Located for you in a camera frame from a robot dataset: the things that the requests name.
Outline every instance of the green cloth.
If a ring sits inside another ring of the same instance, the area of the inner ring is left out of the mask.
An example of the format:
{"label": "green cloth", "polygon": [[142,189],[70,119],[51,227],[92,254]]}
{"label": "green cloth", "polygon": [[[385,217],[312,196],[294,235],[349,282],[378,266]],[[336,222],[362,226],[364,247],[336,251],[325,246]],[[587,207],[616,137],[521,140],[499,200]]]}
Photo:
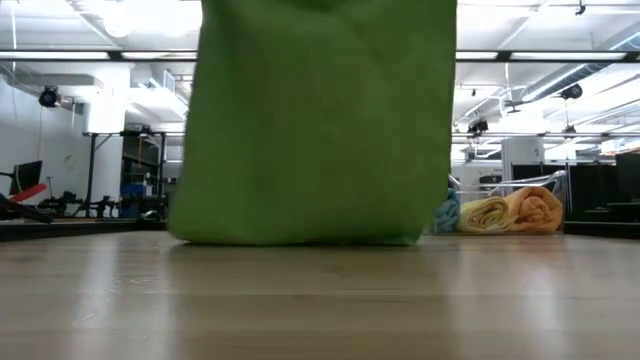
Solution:
{"label": "green cloth", "polygon": [[202,6],[173,234],[413,244],[447,190],[456,2]]}

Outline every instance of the wire basket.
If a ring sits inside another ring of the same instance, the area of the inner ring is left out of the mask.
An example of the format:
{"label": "wire basket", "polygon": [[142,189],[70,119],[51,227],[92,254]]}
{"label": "wire basket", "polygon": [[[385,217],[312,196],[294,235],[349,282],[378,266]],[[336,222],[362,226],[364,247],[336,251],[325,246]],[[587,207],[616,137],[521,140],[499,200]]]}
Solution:
{"label": "wire basket", "polygon": [[[450,191],[428,228],[430,234],[548,234],[564,228],[569,194],[565,171],[473,186],[464,185],[451,175],[449,180],[455,195]],[[459,211],[455,223],[451,221],[454,206]]]}

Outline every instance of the air duct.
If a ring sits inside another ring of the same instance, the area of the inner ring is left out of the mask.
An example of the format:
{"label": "air duct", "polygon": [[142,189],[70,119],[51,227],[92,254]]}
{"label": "air duct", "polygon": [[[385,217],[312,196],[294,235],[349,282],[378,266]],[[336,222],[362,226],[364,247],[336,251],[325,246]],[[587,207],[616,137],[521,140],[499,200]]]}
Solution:
{"label": "air duct", "polygon": [[[630,30],[607,41],[600,50],[630,52],[640,50],[640,26],[635,25]],[[520,94],[520,103],[529,103],[542,100],[547,96],[556,94],[569,86],[600,72],[612,64],[582,64],[567,65],[552,73],[537,83],[530,85]]]}

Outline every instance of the blue towel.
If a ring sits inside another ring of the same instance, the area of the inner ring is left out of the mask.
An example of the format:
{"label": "blue towel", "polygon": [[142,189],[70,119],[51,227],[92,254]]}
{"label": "blue towel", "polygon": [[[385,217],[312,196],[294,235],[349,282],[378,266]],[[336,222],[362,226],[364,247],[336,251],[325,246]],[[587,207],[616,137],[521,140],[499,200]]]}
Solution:
{"label": "blue towel", "polygon": [[433,221],[434,234],[446,234],[454,232],[458,218],[460,217],[460,199],[453,189],[447,190],[447,199],[436,211]]}

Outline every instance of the ceiling light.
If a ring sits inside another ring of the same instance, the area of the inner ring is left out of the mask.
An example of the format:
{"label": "ceiling light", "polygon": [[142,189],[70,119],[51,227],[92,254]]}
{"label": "ceiling light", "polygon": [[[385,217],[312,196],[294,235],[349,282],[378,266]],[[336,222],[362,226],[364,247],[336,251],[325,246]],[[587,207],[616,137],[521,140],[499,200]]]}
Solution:
{"label": "ceiling light", "polygon": [[458,60],[493,60],[498,56],[495,51],[457,51]]}
{"label": "ceiling light", "polygon": [[188,60],[196,61],[198,59],[198,53],[195,51],[179,51],[179,52],[166,52],[166,51],[125,51],[122,53],[122,57],[129,60]]}
{"label": "ceiling light", "polygon": [[624,52],[515,52],[511,55],[513,60],[620,60],[624,58]]}
{"label": "ceiling light", "polygon": [[4,51],[0,50],[0,60],[107,60],[109,55],[102,51]]}

